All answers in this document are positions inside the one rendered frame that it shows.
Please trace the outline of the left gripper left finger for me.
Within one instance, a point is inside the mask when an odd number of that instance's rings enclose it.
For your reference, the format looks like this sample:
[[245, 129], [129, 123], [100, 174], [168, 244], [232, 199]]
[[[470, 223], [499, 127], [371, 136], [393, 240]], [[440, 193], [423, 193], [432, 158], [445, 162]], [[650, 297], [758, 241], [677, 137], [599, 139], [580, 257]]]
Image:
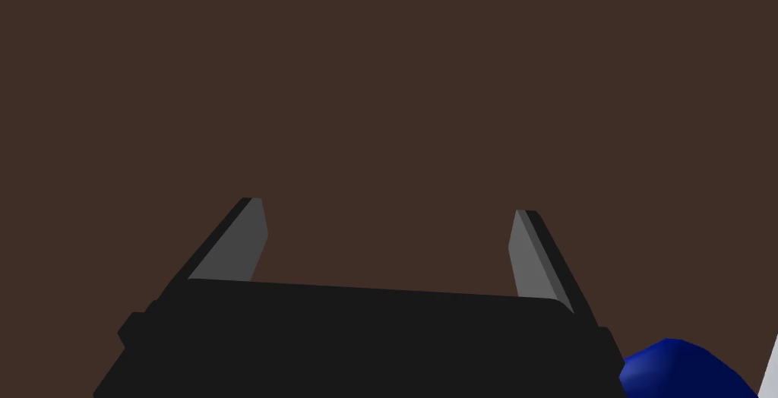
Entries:
[[263, 201], [242, 198], [173, 277], [185, 280], [251, 280], [268, 238]]

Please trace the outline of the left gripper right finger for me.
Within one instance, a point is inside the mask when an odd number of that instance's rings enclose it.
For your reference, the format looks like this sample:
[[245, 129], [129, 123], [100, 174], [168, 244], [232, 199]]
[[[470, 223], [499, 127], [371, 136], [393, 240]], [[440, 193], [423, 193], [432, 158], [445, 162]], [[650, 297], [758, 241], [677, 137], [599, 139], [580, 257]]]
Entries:
[[593, 311], [541, 215], [535, 210], [514, 214], [508, 254], [517, 294], [551, 299], [585, 324], [596, 326]]

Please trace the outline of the blue rounded object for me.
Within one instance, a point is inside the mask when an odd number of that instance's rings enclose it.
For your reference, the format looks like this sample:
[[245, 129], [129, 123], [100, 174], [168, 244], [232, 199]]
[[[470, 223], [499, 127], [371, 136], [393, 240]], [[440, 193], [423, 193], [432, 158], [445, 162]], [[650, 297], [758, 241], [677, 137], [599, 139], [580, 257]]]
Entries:
[[627, 398], [757, 398], [726, 363], [701, 346], [663, 339], [625, 359]]

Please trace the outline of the white flat object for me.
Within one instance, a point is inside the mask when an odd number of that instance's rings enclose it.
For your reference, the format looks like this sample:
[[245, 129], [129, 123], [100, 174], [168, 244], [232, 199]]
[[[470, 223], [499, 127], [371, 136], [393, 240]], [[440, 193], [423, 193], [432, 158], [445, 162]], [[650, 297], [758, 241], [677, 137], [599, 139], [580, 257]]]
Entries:
[[778, 398], [778, 335], [773, 343], [763, 378], [761, 378], [757, 397]]

